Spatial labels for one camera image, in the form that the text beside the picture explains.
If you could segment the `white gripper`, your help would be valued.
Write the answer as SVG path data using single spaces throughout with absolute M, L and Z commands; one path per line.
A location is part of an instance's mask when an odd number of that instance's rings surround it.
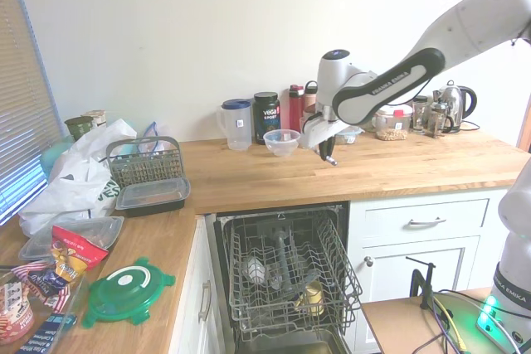
M 300 146 L 314 148 L 319 145 L 319 156 L 325 161 L 327 156 L 333 155 L 334 135 L 347 127 L 348 124 L 341 120 L 328 121 L 320 115 L 313 115 L 312 119 L 306 119 L 301 126 Z

